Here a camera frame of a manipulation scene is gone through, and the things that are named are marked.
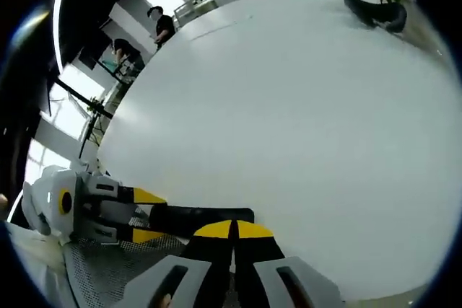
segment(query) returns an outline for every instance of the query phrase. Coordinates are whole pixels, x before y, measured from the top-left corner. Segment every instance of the white table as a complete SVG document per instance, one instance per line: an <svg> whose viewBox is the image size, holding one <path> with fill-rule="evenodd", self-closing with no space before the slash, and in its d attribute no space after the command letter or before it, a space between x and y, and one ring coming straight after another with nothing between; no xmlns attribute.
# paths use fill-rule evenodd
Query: white table
<svg viewBox="0 0 462 308"><path fill-rule="evenodd" d="M461 141L456 79L342 0L240 0L147 64L99 155L172 204L253 208L285 255L368 299L443 260Z"/></svg>

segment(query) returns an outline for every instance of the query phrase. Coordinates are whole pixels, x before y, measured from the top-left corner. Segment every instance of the person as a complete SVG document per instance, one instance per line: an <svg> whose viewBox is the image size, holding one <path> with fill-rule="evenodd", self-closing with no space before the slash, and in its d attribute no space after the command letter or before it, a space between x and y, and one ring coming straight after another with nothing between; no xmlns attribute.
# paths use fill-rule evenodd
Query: person
<svg viewBox="0 0 462 308"><path fill-rule="evenodd" d="M144 61L141 57L139 50L130 45L127 40L115 39L113 41L113 54L115 54L115 62L119 66L123 62L123 57L133 64L133 68L128 72L130 76L136 77L139 72L144 68Z"/></svg>
<svg viewBox="0 0 462 308"><path fill-rule="evenodd" d="M147 16L157 23L157 37L154 42L157 44L157 49L159 49L175 34L173 19L172 17L164 14L164 9L160 6L154 6L149 9Z"/></svg>

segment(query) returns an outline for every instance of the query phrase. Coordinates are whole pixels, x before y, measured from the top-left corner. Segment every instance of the man in black shirt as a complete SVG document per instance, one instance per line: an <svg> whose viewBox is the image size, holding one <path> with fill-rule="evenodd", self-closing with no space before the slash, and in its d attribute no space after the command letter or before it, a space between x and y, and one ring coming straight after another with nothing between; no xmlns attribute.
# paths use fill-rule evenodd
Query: man in black shirt
<svg viewBox="0 0 462 308"><path fill-rule="evenodd" d="M127 40L115 39L113 42L113 54L115 54L115 62L120 65L123 61L123 57L126 56L126 60L133 64L133 68L128 71L131 76L138 76L139 72L144 68L143 58L139 50L130 45Z"/></svg>
<svg viewBox="0 0 462 308"><path fill-rule="evenodd" d="M156 39L157 48L161 48L174 34L175 26L172 17L164 14L164 9L160 6L154 6L147 12L147 16L156 21Z"/></svg>

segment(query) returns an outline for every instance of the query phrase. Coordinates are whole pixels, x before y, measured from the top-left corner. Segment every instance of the desk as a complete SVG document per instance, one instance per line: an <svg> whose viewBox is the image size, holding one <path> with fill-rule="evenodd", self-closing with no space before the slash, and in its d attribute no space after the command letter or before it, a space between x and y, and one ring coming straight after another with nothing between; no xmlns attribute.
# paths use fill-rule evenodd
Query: desk
<svg viewBox="0 0 462 308"><path fill-rule="evenodd" d="M421 286L445 257L461 135L456 79L343 0L239 0L147 64L99 156L175 205L251 207L285 255L369 299Z"/></svg>

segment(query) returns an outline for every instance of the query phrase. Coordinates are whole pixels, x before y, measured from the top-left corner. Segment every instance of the table surface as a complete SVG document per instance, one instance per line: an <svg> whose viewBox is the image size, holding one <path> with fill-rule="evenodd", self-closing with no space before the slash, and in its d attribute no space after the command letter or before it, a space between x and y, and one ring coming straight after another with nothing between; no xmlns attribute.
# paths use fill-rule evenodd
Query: table surface
<svg viewBox="0 0 462 308"><path fill-rule="evenodd" d="M461 135L457 79L343 0L239 0L147 64L99 156L171 204L252 208L286 256L369 299L445 257Z"/></svg>

